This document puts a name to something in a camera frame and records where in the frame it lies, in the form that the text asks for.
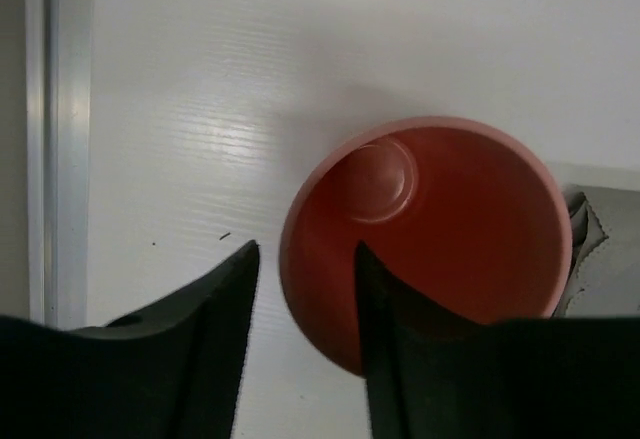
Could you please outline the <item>red plastic cup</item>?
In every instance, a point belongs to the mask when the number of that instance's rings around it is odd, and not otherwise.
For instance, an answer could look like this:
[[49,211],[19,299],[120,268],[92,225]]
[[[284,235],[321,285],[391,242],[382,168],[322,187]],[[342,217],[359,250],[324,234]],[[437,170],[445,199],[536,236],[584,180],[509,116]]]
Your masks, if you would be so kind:
[[309,174],[284,221],[281,287],[327,359],[362,371],[355,249],[480,324],[552,315],[572,230],[560,187],[521,142],[469,119],[429,116],[370,129]]

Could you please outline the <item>grey cloth placemat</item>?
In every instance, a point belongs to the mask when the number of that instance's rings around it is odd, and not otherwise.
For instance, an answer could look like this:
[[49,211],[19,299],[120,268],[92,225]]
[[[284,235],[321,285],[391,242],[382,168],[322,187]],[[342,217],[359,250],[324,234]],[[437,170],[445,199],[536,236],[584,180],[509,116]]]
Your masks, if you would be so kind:
[[639,314],[639,194],[574,187],[567,195],[572,228],[569,279],[556,317]]

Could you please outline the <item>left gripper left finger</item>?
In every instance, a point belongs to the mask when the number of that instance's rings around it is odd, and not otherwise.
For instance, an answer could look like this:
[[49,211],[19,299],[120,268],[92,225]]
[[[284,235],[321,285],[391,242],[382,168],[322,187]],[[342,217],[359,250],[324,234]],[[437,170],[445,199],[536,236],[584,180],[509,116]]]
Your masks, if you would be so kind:
[[1,320],[5,438],[228,438],[260,265],[248,242],[102,327]]

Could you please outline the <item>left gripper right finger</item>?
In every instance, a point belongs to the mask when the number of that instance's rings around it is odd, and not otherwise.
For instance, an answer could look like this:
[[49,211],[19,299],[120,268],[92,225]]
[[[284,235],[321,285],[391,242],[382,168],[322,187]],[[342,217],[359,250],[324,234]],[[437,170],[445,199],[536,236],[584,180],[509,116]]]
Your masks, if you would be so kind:
[[635,318],[480,325],[359,244],[354,278],[375,438],[635,438]]

